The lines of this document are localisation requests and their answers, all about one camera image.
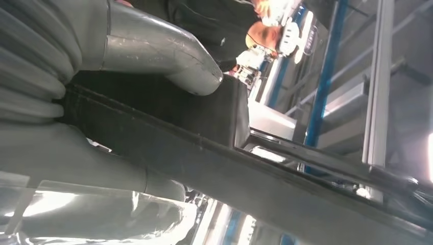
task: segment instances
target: blue metal beam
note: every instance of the blue metal beam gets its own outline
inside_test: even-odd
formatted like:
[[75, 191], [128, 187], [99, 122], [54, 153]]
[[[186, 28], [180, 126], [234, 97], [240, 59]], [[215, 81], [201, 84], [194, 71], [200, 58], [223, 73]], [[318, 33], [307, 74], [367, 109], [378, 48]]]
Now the blue metal beam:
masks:
[[[336, 10], [334, 13], [332, 26], [330, 28], [329, 41], [325, 51], [325, 60], [323, 62], [322, 72], [319, 78], [319, 85], [317, 87], [316, 99], [307, 129], [307, 138], [305, 140], [306, 145], [313, 147], [317, 146], [317, 142], [319, 140], [320, 127], [322, 125], [326, 99], [331, 86], [331, 78], [334, 72], [334, 66], [339, 51], [339, 44], [343, 31], [348, 0], [340, 0], [336, 4]], [[314, 174], [312, 169], [308, 166], [305, 167], [305, 172]]]

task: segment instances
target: hand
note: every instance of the hand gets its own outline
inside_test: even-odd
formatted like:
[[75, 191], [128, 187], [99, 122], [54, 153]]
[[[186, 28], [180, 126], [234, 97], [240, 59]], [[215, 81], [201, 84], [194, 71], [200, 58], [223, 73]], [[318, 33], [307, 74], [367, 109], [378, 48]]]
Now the hand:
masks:
[[253, 0], [254, 11], [261, 17], [271, 16], [271, 7], [269, 0]]

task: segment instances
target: metal frame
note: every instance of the metal frame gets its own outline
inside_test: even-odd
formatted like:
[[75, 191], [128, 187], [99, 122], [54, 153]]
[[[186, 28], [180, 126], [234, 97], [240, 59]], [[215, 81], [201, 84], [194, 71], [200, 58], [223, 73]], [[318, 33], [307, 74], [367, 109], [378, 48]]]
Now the metal frame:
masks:
[[[394, 1], [379, 0], [362, 161], [380, 167], [385, 167], [387, 154], [393, 24]], [[383, 201], [375, 189], [370, 195]]]
[[[424, 2], [421, 6], [419, 6], [417, 9], [415, 9], [411, 14], [409, 14], [404, 20], [402, 20], [398, 25], [396, 25], [393, 28], [392, 35], [395, 35], [396, 33], [400, 32], [404, 27], [406, 27], [414, 19], [418, 18], [420, 14], [422, 14], [424, 11], [428, 10], [432, 6], [433, 6], [433, 0], [427, 0], [426, 2]], [[335, 73], [332, 76], [331, 83], [333, 83], [335, 80], [340, 78], [348, 70], [353, 68], [362, 59], [366, 58], [372, 51], [373, 51], [373, 46], [367, 48], [358, 57], [356, 57], [351, 62], [349, 62], [345, 67], [343, 67], [341, 70], [339, 70], [337, 73]], [[299, 105], [296, 105], [296, 106], [290, 108], [285, 114], [291, 115], [293, 112], [295, 112], [296, 110], [299, 109], [300, 105], [304, 105], [305, 103], [310, 101], [312, 98], [314, 98], [316, 96], [316, 92], [317, 92], [317, 90], [314, 90], [313, 92], [311, 92], [309, 95], [307, 95], [304, 99], [302, 99], [300, 101]]]

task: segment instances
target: black jacket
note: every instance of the black jacket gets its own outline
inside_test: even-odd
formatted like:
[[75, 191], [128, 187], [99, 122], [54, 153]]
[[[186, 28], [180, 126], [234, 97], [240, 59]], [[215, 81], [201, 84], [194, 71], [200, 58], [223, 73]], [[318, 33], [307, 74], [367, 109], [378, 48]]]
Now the black jacket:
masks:
[[142, 11], [179, 26], [198, 38], [223, 71], [247, 49], [248, 29], [259, 21], [242, 0], [129, 0]]

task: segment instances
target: vertical pole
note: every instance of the vertical pole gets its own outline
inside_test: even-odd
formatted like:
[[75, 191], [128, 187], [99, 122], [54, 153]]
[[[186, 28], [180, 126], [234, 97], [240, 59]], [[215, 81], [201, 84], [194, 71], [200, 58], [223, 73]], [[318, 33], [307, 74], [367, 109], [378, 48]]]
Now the vertical pole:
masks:
[[[340, 45], [341, 34], [343, 31], [344, 19], [346, 16], [348, 0], [340, 0], [336, 3], [332, 25], [329, 32], [329, 41], [325, 51], [325, 60], [317, 87], [316, 99], [311, 113], [310, 122], [307, 130], [305, 144], [316, 147], [320, 134], [320, 127], [325, 111], [326, 99], [331, 86], [331, 78]], [[305, 167], [306, 173], [311, 173], [310, 167]]]
[[[363, 162], [385, 167], [387, 151], [390, 70], [392, 57], [392, 32], [394, 0], [379, 0], [376, 32], [364, 136]], [[383, 195], [370, 189], [373, 200], [381, 202]]]

